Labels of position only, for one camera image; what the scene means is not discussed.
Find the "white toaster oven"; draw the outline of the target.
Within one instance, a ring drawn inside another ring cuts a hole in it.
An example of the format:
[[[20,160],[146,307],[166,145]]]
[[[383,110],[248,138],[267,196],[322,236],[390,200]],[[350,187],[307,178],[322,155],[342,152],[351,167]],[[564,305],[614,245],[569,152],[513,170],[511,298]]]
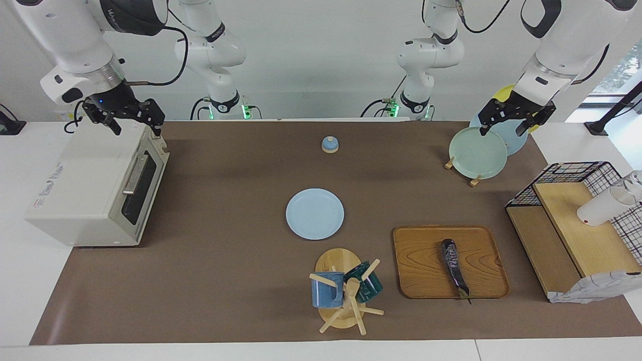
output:
[[[70,247],[140,244],[170,153],[148,126],[119,124],[119,135],[80,124],[26,210],[26,222]]]

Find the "dark purple eggplant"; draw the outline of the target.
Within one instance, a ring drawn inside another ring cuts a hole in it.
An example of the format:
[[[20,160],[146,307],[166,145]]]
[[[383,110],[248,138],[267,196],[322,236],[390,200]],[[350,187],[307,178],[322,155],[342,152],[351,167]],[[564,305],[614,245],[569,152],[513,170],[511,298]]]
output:
[[[444,239],[440,245],[441,256],[455,289],[461,299],[472,304],[470,290],[459,267],[458,249],[454,240]]]

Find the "light blue round plate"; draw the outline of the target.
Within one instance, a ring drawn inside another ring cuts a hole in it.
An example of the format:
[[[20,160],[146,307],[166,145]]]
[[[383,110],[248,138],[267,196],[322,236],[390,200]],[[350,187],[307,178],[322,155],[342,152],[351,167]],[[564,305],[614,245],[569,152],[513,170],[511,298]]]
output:
[[[346,211],[337,195],[322,188],[307,188],[286,205],[286,223],[299,237],[319,241],[333,236],[344,223]]]

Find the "yellow racked plate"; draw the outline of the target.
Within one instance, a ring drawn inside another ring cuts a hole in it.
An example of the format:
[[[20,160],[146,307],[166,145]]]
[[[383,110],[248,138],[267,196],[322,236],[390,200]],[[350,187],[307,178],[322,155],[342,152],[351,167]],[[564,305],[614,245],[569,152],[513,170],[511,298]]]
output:
[[[511,94],[512,89],[515,87],[515,84],[510,84],[506,85],[505,87],[502,87],[502,89],[498,90],[495,92],[493,95],[493,98],[499,100],[499,101],[506,101],[509,98],[509,95]],[[534,125],[530,128],[528,128],[527,133],[532,133],[537,128],[539,128],[539,125]]]

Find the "pale green racked plate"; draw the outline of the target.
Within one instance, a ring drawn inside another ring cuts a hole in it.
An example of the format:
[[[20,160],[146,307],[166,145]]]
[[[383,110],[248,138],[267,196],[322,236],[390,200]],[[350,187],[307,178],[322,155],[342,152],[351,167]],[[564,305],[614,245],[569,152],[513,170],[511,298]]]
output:
[[[448,153],[459,174],[479,180],[497,176],[508,158],[504,140],[492,131],[481,135],[477,126],[458,131],[449,144]]]

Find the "wooden plate rack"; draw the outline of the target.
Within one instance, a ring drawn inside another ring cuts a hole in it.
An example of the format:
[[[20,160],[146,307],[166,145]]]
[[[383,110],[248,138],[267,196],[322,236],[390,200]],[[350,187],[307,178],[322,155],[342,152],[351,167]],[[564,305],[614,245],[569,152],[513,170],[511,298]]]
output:
[[[448,160],[448,162],[447,162],[447,163],[445,163],[445,165],[443,165],[443,167],[444,167],[445,169],[452,169],[452,168],[454,167],[454,160],[455,160],[455,157],[451,157],[451,158]],[[472,179],[470,180],[470,182],[468,183],[468,186],[469,186],[469,187],[472,187],[472,188],[476,187],[476,186],[478,185],[479,181],[481,180],[481,177],[482,177],[482,175],[481,175],[481,174],[479,174],[477,177],[472,178]]]

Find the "black angled stand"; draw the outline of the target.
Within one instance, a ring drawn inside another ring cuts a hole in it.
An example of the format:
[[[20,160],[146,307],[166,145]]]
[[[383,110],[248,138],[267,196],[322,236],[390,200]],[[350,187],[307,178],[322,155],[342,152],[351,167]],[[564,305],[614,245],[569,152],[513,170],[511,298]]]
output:
[[[585,122],[584,126],[594,136],[608,136],[605,130],[608,122],[615,117],[626,114],[642,104],[642,80],[640,80],[623,98],[608,110],[598,121]]]

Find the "white cup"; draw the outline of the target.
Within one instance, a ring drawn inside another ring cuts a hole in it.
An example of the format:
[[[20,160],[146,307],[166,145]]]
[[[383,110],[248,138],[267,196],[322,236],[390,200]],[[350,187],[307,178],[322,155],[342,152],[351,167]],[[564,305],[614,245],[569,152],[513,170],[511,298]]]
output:
[[[600,226],[638,204],[638,197],[624,188],[611,187],[596,195],[576,211],[577,217],[590,226]]]

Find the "window with greenery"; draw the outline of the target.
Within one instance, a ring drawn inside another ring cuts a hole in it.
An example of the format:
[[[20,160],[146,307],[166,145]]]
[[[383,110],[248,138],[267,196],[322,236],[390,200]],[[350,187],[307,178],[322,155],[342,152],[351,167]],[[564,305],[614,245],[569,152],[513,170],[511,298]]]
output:
[[[642,38],[624,55],[619,63],[589,94],[590,97],[626,95],[633,88],[637,75],[642,71]]]

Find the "clear glass cup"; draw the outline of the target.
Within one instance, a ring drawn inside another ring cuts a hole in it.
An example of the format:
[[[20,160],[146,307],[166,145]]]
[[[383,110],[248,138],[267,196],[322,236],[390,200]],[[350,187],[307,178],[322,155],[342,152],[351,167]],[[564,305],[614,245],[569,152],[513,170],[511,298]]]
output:
[[[632,203],[642,203],[642,170],[633,170],[624,176],[622,185]]]

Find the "wooden serving tray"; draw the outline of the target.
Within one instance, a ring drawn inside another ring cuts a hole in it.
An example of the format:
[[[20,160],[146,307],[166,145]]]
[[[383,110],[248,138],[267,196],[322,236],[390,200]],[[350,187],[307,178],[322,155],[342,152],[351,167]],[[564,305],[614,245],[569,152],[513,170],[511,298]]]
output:
[[[393,231],[399,287],[410,299],[460,299],[442,256],[451,239],[472,299],[497,299],[511,292],[495,238],[480,225],[400,226]]]

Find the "brown table mat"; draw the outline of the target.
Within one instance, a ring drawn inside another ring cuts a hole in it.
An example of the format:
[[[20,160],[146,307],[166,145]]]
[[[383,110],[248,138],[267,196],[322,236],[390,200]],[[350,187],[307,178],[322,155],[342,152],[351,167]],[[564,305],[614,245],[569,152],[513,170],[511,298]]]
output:
[[[172,122],[170,157],[135,248],[75,248],[32,345],[292,342],[358,339],[319,333],[309,273],[328,249],[381,261],[384,289],[365,316],[366,339],[640,336],[622,296],[548,302],[504,206],[546,166],[530,140],[495,178],[471,188],[445,170],[464,122]],[[326,136],[339,151],[325,153]],[[286,205],[322,188],[345,219],[319,241],[295,235]],[[398,226],[482,225],[493,233],[511,292],[468,304],[408,299],[397,286]]]

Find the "grid patterned fabric liner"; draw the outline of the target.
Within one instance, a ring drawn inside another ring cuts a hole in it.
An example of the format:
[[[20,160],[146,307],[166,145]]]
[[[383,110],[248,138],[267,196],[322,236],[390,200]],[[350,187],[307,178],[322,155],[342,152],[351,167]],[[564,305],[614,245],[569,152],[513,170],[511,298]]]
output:
[[[550,302],[586,304],[642,289],[642,203],[600,226],[563,211],[553,226],[580,278],[546,292]]]

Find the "dark green mug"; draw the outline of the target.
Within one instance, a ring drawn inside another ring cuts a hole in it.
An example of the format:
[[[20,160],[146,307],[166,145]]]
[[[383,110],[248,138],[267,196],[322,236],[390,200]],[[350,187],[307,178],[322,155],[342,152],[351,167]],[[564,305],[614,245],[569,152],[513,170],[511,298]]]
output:
[[[371,263],[366,260],[344,274],[345,283],[351,278],[356,278],[360,282],[359,290],[356,293],[356,301],[359,303],[371,301],[383,291],[383,285],[374,271],[363,279],[370,267]]]

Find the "black clamp mount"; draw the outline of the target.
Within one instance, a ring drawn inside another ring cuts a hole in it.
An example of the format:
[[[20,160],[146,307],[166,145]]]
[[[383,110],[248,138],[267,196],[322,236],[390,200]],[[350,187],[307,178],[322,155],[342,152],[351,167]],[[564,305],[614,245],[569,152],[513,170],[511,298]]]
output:
[[[0,135],[18,135],[26,121],[18,117],[6,105],[0,103]]]

